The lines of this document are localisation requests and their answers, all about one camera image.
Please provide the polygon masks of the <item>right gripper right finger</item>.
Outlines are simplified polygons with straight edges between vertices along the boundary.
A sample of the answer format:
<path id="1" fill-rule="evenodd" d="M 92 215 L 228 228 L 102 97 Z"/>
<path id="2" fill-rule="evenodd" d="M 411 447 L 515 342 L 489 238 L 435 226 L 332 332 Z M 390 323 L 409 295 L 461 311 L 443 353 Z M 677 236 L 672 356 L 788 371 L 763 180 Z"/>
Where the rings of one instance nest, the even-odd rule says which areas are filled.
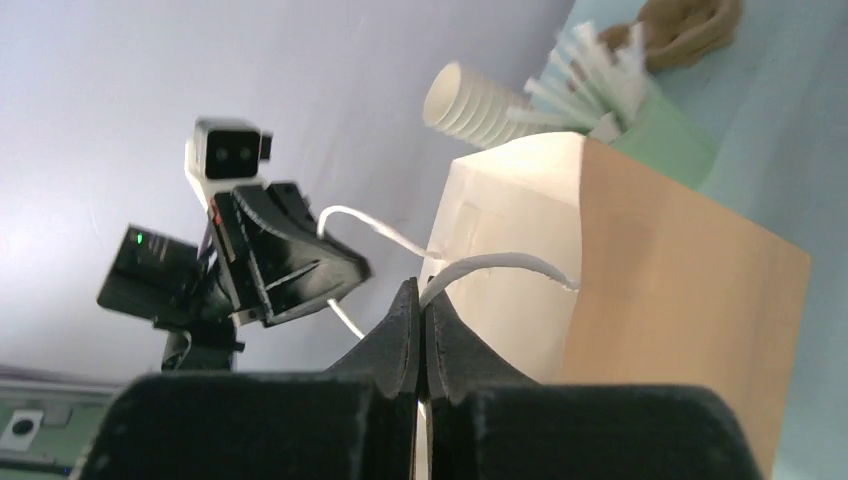
<path id="1" fill-rule="evenodd" d="M 433 479 L 758 479 L 731 409 L 691 385 L 543 385 L 423 310 Z"/>

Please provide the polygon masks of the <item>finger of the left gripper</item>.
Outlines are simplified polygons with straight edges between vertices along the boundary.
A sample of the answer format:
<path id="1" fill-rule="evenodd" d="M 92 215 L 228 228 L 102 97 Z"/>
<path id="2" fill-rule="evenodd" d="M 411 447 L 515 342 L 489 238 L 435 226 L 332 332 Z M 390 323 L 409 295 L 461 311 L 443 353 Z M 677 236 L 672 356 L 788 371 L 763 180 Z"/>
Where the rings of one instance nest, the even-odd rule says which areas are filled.
<path id="1" fill-rule="evenodd" d="M 317 313 L 371 278 L 364 256 L 331 236 L 318 236 L 316 218 L 295 183 L 239 186 L 232 198 L 262 324 Z"/>

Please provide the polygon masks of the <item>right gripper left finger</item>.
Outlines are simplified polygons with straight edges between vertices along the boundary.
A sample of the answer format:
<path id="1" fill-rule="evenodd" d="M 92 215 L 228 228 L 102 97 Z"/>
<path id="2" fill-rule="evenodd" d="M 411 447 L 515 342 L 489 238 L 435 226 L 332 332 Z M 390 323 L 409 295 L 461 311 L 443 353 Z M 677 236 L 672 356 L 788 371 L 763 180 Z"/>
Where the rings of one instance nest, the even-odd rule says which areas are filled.
<path id="1" fill-rule="evenodd" d="M 141 377 L 107 410 L 76 479 L 410 479 L 418 288 L 321 372 Z"/>

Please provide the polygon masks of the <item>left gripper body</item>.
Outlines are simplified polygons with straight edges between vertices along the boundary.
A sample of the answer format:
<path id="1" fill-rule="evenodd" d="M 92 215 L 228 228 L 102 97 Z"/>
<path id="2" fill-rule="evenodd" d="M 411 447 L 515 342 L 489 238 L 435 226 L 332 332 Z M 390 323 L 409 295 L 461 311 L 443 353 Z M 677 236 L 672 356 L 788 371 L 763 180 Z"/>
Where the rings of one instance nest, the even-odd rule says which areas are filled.
<path id="1" fill-rule="evenodd" d="M 267 202 L 264 192 L 218 192 L 207 199 L 206 213 L 217 254 L 216 282 L 228 299 L 230 318 L 238 326 L 272 324 L 268 296 L 259 283 L 247 234 L 249 223 L 261 223 L 257 210 Z"/>

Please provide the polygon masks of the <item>brown paper bag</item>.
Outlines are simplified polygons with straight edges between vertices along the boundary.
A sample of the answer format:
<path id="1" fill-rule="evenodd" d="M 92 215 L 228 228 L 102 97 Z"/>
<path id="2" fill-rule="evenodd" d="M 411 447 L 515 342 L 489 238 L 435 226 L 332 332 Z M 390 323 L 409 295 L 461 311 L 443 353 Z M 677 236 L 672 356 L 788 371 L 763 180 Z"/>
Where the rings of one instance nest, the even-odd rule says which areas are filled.
<path id="1" fill-rule="evenodd" d="M 425 255 L 429 466 L 423 310 L 445 294 L 540 384 L 713 391 L 770 476 L 810 271 L 797 246 L 609 145 L 544 133 L 451 163 Z"/>

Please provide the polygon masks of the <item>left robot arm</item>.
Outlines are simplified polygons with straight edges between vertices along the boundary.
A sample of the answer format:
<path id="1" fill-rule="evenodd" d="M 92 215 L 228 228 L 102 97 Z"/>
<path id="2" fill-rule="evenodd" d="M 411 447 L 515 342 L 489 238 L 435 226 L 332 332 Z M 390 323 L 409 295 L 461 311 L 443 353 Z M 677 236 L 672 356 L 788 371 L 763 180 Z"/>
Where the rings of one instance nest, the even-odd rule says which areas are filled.
<path id="1" fill-rule="evenodd" d="M 244 349 L 238 327 L 314 314 L 372 275 L 365 257 L 318 236 L 294 183 L 217 193 L 208 225 L 205 248 L 129 226 L 97 297 L 167 332 L 164 371 L 230 371 Z"/>

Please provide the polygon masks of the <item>stack of paper cups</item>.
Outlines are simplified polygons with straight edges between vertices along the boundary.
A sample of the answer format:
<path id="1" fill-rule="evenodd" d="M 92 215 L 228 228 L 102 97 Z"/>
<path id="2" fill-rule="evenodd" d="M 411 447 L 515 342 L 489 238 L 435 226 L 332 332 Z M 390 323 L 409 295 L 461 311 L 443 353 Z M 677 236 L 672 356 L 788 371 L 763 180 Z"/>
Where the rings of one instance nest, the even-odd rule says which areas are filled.
<path id="1" fill-rule="evenodd" d="M 509 108 L 527 105 L 521 95 L 451 62 L 433 80 L 422 118 L 428 127 L 485 150 L 542 131 L 508 117 Z"/>

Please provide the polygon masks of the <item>green cup holder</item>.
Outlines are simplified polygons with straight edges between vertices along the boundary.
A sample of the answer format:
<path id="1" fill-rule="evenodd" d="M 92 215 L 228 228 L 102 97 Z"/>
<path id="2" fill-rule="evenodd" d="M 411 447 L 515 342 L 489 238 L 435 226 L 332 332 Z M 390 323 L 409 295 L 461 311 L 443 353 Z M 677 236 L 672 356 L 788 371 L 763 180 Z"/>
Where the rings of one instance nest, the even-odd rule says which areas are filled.
<path id="1" fill-rule="evenodd" d="M 652 81 L 637 119 L 610 146 L 692 190 L 703 185 L 718 155 L 713 137 Z"/>

